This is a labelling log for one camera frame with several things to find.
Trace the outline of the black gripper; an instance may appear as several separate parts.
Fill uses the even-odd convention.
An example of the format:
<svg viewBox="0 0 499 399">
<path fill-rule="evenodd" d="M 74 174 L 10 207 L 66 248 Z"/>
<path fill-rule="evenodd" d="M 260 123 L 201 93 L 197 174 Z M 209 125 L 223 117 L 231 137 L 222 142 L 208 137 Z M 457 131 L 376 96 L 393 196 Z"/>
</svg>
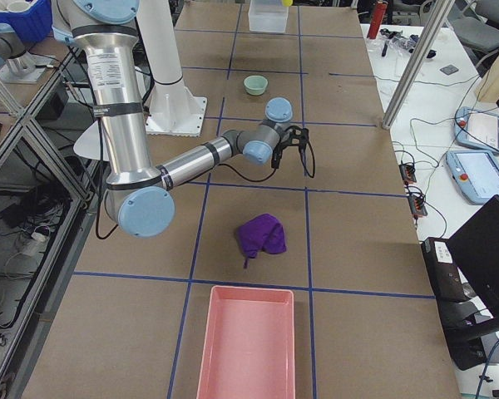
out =
<svg viewBox="0 0 499 399">
<path fill-rule="evenodd" d="M 280 142 L 275 146 L 272 157 L 271 157 L 271 162 L 272 162 L 272 168 L 273 169 L 278 169 L 279 168 L 279 163 L 281 162 L 283 158 L 283 152 L 286 149 L 286 143 L 285 142 Z"/>
</svg>

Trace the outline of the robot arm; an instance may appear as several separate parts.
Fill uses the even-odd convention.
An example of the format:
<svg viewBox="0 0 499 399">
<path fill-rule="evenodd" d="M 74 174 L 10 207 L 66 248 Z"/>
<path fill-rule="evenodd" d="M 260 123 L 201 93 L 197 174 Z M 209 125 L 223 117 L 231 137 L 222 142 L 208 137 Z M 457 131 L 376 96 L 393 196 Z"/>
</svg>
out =
<svg viewBox="0 0 499 399">
<path fill-rule="evenodd" d="M 35 72 L 36 62 L 15 30 L 0 22 L 0 68 L 6 67 L 13 76 L 22 78 Z"/>
<path fill-rule="evenodd" d="M 128 234 L 149 238 L 172 221 L 170 191 L 236 155 L 262 165 L 292 133 L 292 107 L 277 97 L 252 131 L 230 130 L 162 165 L 151 161 L 148 127 L 200 131 L 206 100 L 183 81 L 165 1 L 55 1 L 56 37 L 82 49 L 110 161 L 106 212 Z"/>
</svg>

